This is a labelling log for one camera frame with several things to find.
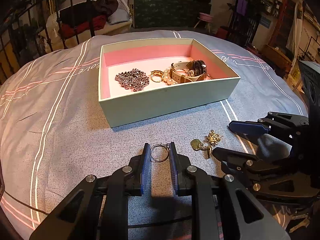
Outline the red cloth pile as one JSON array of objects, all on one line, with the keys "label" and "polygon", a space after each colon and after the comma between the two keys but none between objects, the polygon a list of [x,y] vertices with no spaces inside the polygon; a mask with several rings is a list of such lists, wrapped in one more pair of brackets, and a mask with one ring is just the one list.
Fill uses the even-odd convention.
[{"label": "red cloth pile", "polygon": [[[93,23],[93,29],[94,31],[103,29],[107,22],[107,18],[104,15],[99,15],[97,17],[94,17],[92,19]],[[59,34],[63,36],[63,38],[68,39],[70,37],[75,36],[76,34],[83,33],[86,30],[89,30],[89,22],[86,21],[84,23],[81,23],[80,25],[72,28],[71,26],[62,23],[61,24],[61,29],[59,30]]]}]

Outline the dark brown clothes pile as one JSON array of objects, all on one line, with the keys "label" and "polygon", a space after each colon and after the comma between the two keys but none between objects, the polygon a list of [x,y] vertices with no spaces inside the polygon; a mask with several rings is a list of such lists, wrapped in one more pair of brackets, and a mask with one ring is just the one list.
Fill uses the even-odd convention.
[{"label": "dark brown clothes pile", "polygon": [[91,0],[60,11],[62,23],[72,27],[89,21],[91,17],[111,16],[118,9],[118,0]]}]

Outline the light blue pillow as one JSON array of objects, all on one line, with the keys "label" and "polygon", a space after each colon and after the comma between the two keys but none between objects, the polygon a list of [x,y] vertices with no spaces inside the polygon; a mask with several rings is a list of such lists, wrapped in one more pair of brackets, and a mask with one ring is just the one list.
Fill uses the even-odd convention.
[{"label": "light blue pillow", "polygon": [[109,18],[109,25],[130,21],[130,15],[126,10],[117,9]]}]

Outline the pink lined jewelry box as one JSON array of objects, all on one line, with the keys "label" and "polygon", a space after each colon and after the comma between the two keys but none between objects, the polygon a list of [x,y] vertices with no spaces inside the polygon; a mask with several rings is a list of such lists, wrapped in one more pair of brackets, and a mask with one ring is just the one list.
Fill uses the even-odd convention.
[{"label": "pink lined jewelry box", "polygon": [[[202,60],[204,81],[178,84],[172,63]],[[148,38],[103,45],[99,103],[111,127],[131,124],[228,98],[240,76],[191,38]]]}]

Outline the black iron bed frame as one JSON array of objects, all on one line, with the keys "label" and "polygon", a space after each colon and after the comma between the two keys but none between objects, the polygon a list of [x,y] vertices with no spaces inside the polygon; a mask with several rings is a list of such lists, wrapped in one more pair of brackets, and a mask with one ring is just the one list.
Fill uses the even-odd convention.
[{"label": "black iron bed frame", "polygon": [[[75,24],[75,0],[70,3],[72,23]],[[87,11],[91,0],[85,0]],[[49,17],[57,25],[57,35],[63,49],[67,49],[66,35],[62,33],[65,24],[61,20],[60,0],[22,0],[10,11],[1,25],[1,83],[15,74],[24,64],[46,55],[53,48],[53,36],[49,35]]]}]

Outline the green floral covered counter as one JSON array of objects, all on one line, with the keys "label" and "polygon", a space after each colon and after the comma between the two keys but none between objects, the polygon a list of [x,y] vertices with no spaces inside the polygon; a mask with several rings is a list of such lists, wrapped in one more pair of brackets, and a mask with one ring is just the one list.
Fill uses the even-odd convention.
[{"label": "green floral covered counter", "polygon": [[209,14],[211,4],[205,0],[127,0],[138,29],[155,27],[193,27],[200,13]]}]

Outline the grey striped bed cover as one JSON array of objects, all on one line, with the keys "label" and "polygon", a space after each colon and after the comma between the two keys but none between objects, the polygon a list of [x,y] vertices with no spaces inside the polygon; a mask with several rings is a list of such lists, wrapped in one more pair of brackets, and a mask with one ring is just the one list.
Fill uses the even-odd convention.
[{"label": "grey striped bed cover", "polygon": [[[111,128],[98,101],[101,46],[143,38],[193,38],[219,56],[240,81],[227,100]],[[148,31],[97,36],[73,49],[25,64],[1,87],[1,200],[17,233],[28,239],[85,176],[104,177],[141,154],[145,143],[174,142],[178,153],[207,173],[220,163],[191,148],[209,131],[220,146],[254,153],[228,129],[232,120],[258,120],[269,111],[307,115],[306,106],[265,62],[230,42],[193,31]]]}]

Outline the white hanging swing bench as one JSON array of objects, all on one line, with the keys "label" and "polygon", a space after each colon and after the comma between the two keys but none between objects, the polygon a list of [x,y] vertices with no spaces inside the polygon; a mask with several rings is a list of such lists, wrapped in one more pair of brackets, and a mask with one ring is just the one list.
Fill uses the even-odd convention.
[{"label": "white hanging swing bench", "polygon": [[[131,28],[132,18],[124,0],[92,0],[96,6],[92,13],[95,35],[122,34]],[[91,38],[86,3],[76,3],[48,17],[46,30],[40,32],[45,50],[72,48]]]}]

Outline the pink basin on stool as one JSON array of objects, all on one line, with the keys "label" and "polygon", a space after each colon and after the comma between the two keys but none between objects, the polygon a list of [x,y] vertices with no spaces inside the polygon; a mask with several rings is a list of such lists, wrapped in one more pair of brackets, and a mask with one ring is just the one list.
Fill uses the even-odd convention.
[{"label": "pink basin on stool", "polygon": [[198,17],[198,22],[195,24],[194,29],[197,28],[197,26],[201,23],[201,22],[205,22],[206,23],[206,29],[208,30],[208,33],[210,33],[210,25],[213,22],[213,17],[209,14],[200,12],[199,13],[199,17]]}]

